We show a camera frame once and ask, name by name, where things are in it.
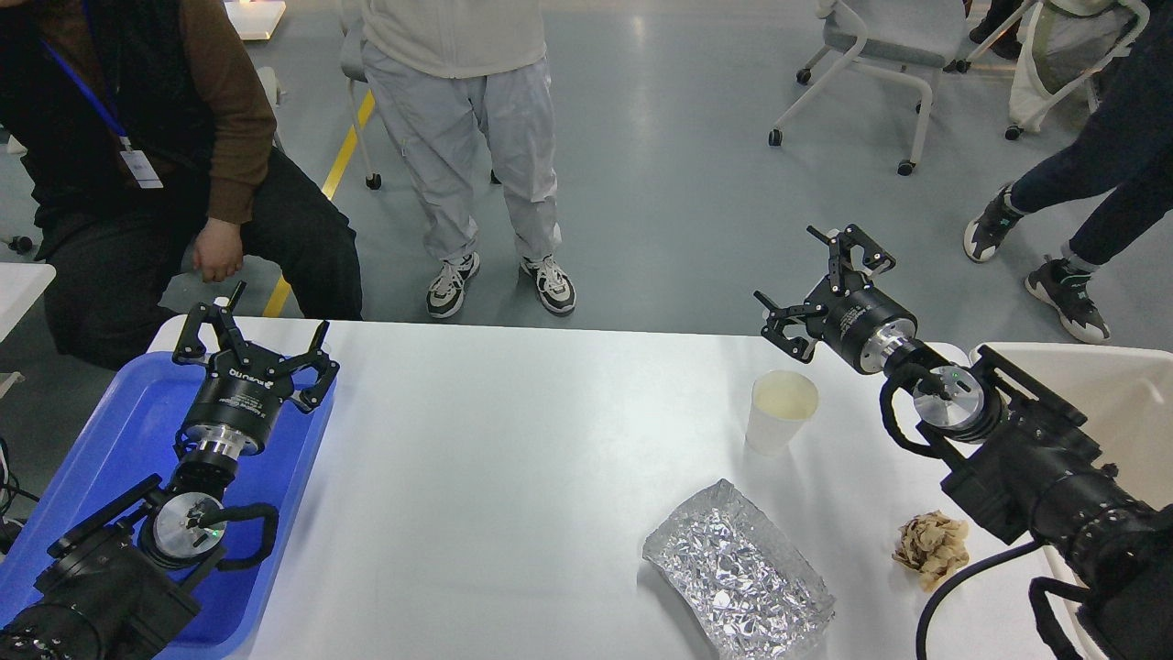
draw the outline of chair wheel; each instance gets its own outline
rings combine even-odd
[[[33,239],[28,236],[13,236],[8,240],[8,249],[18,254],[23,254],[33,249]]]

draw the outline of white bin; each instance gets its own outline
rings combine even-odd
[[[1082,429],[1104,450],[1096,465],[1117,464],[1120,488],[1157,510],[1173,503],[1173,354],[1084,345],[988,346],[1087,416]],[[976,351],[970,359],[977,362]],[[1044,552],[1056,578],[1078,584],[1055,550]],[[1106,660],[1076,621],[1077,607],[1067,604],[1086,656]]]

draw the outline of id badge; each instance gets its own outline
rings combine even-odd
[[[138,182],[138,186],[143,189],[148,188],[162,188],[163,182],[158,179],[158,173],[155,172],[155,168],[150,165],[150,161],[147,159],[147,154],[133,149],[128,151],[120,151],[122,159],[126,161],[127,166],[130,168],[130,173],[135,176],[135,181]]]

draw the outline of blue lanyard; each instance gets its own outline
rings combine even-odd
[[[90,18],[89,2],[86,2],[83,0],[82,7],[84,7],[86,9],[86,23],[89,26],[90,38],[93,39],[94,21]],[[66,59],[62,57],[61,54],[53,48],[53,46],[49,46],[49,42],[46,41],[43,38],[41,39],[41,45],[45,46],[45,49],[48,50],[50,55],[53,55],[53,59],[56,60],[61,69],[66,72],[66,75],[68,75],[69,79],[74,81],[74,84],[77,86],[77,89],[81,91],[82,96],[84,96],[86,100],[89,101],[89,104],[94,107],[94,110],[97,111],[97,116],[102,117],[102,121],[106,123],[106,125],[109,127],[109,129],[113,130],[114,134],[118,136],[118,138],[122,141],[123,147],[130,149],[130,138],[127,135],[127,129],[122,128],[122,124],[118,123],[118,120],[115,116],[117,109],[108,107],[106,103],[103,103],[102,100],[97,97],[97,94],[95,94],[94,90],[90,89],[88,84],[86,84],[86,81],[83,81],[81,76],[77,75],[77,72],[75,72],[73,67],[69,66],[69,62],[67,62]]]

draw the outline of cup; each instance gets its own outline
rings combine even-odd
[[[753,382],[745,442],[758,454],[777,456],[819,408],[819,388],[793,372],[771,372]]]

